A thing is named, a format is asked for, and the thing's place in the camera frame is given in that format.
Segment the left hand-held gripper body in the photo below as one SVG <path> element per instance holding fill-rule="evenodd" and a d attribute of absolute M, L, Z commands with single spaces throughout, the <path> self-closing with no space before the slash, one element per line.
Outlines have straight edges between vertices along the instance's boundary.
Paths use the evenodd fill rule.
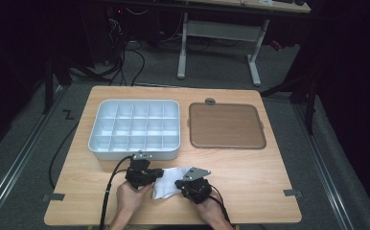
<path fill-rule="evenodd" d="M 135 153 L 131 157 L 125 179 L 132 188 L 138 190 L 140 187 L 150 185 L 153 182 L 149 175 L 149 165 L 148 157 L 142 153 Z"/>

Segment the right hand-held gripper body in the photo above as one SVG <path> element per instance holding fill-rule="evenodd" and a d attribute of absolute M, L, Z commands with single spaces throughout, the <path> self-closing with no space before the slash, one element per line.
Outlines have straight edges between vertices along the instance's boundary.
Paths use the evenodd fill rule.
<path fill-rule="evenodd" d="M 212 193 L 212 187 L 205 176 L 209 175 L 211 172 L 192 167 L 189 169 L 185 175 L 180 179 L 186 181 L 183 187 L 188 188 L 189 193 L 182 195 L 195 204 L 199 204 L 206 200 L 208 196 Z"/>

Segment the white ribbed sock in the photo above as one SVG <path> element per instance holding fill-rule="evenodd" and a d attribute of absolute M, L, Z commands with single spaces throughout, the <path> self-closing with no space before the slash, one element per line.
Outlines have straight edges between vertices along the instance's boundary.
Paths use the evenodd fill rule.
<path fill-rule="evenodd" d="M 189 169 L 190 167 L 174 167 L 164 169 L 163 176 L 157 178 L 154 183 L 152 198 L 165 199 L 178 194 L 180 190 L 176 188 L 174 183 L 176 180 L 180 180 Z"/>

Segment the white divided storage box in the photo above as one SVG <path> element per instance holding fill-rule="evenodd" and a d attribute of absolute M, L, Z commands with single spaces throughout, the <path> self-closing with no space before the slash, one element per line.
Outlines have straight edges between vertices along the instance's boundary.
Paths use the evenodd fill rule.
<path fill-rule="evenodd" d="M 180 147 L 180 127 L 180 107 L 174 100 L 105 100 L 88 148 L 100 160 L 121 160 L 139 151 L 151 160 L 173 160 Z"/>

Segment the person's right hand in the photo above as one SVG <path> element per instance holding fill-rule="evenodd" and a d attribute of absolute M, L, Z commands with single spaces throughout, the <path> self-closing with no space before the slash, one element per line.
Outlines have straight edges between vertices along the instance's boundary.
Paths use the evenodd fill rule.
<path fill-rule="evenodd" d="M 192 203 L 192 205 L 196 208 L 200 218 L 209 225 L 215 220 L 226 220 L 221 210 L 220 199 L 216 195 L 211 195 L 203 202 L 199 204 Z"/>

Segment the person's left hand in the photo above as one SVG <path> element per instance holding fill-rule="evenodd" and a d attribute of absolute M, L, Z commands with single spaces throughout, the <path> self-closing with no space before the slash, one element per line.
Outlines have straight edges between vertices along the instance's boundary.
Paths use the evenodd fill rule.
<path fill-rule="evenodd" d="M 146 194 L 153 189 L 153 185 L 146 185 L 140 190 L 134 189 L 128 182 L 122 183 L 117 189 L 118 219 L 131 219 L 142 205 Z"/>

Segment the brown box lid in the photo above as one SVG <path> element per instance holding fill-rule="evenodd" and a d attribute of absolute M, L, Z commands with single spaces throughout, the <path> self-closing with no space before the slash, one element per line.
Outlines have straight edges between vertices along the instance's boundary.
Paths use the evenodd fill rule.
<path fill-rule="evenodd" d="M 196 148 L 252 149 L 266 146 L 257 108 L 244 103 L 192 103 L 190 141 Z"/>

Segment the black metal stand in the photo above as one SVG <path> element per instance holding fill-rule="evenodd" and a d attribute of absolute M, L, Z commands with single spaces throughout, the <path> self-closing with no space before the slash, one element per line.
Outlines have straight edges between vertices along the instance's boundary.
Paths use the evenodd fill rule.
<path fill-rule="evenodd" d="M 57 79 L 58 83 L 62 86 L 69 86 L 72 83 L 69 67 L 60 55 L 53 55 L 46 62 L 44 114 L 50 111 L 54 102 L 54 79 Z"/>
<path fill-rule="evenodd" d="M 309 134 L 313 134 L 312 119 L 315 112 L 314 103 L 317 88 L 317 77 L 302 76 L 293 80 L 276 85 L 268 90 L 261 92 L 262 97 L 268 97 L 281 91 L 290 90 L 289 101 L 292 104 L 306 102 L 306 112 L 304 114 L 304 126 Z"/>

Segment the desk with white legs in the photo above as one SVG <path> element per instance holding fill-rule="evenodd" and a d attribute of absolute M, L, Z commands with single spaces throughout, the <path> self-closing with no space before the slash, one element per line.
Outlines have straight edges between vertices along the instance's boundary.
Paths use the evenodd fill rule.
<path fill-rule="evenodd" d="M 306 0 L 184 0 L 186 7 L 192 3 L 203 4 L 208 7 L 228 6 L 237 10 L 258 10 L 263 12 L 310 13 L 311 8 Z M 259 54 L 269 17 L 263 19 L 260 26 L 238 25 L 233 22 L 213 22 L 208 19 L 190 19 L 188 13 L 183 13 L 181 51 L 179 54 L 177 77 L 186 76 L 187 39 L 189 36 L 218 38 L 233 41 L 253 42 L 255 47 L 251 54 L 246 56 L 250 76 L 255 86 L 261 85 L 257 70 L 256 58 Z"/>

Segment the aluminium floor rail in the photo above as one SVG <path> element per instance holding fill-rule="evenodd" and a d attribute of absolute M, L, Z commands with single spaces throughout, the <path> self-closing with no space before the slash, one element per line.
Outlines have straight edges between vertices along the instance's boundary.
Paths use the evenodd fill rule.
<path fill-rule="evenodd" d="M 321 151 L 315 141 L 315 138 L 312 134 L 309 133 L 306 124 L 305 124 L 305 115 L 303 109 L 298 104 L 293 104 L 292 109 L 297 117 L 301 128 L 305 134 L 306 140 L 310 145 L 312 158 L 318 171 L 320 181 L 325 190 L 326 196 L 329 200 L 329 203 L 333 209 L 336 220 L 340 227 L 340 230 L 355 230 L 354 225 L 347 213 L 343 200 L 341 198 L 340 192 L 338 191 L 330 172 L 326 166 L 326 163 L 322 157 Z"/>
<path fill-rule="evenodd" d="M 27 107 L 16 116 L 0 142 L 0 209 L 32 156 L 43 128 L 67 90 L 67 86 L 58 86 L 54 102 L 44 113 L 45 92 L 39 89 Z"/>

